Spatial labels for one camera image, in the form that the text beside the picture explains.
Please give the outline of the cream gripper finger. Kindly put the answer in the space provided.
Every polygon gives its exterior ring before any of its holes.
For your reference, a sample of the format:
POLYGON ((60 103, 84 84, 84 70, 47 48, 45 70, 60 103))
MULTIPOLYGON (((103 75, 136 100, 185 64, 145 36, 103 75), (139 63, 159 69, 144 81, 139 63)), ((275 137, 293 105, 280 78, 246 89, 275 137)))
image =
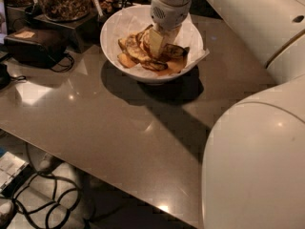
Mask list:
POLYGON ((172 30, 164 30, 164 40, 166 44, 172 44, 180 32, 181 27, 178 26, 172 30))
POLYGON ((155 29, 150 29, 150 52, 154 58, 158 58, 161 54, 164 36, 155 29))

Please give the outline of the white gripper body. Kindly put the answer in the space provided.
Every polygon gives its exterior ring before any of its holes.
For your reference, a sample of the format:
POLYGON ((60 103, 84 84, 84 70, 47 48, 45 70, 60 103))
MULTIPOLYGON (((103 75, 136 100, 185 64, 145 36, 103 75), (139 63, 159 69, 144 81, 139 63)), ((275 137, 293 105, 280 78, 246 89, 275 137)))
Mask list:
POLYGON ((192 0, 152 0, 151 18, 166 31, 179 27, 189 13, 192 0))

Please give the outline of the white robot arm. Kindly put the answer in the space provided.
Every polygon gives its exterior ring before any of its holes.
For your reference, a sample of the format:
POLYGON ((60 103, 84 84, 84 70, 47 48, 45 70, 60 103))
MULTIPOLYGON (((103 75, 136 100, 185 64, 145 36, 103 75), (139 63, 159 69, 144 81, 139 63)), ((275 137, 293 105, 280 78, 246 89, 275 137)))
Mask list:
MULTIPOLYGON (((213 125, 202 164, 204 229, 305 229, 304 0, 207 0, 273 78, 213 125)), ((152 0, 182 23, 191 0, 152 0)))

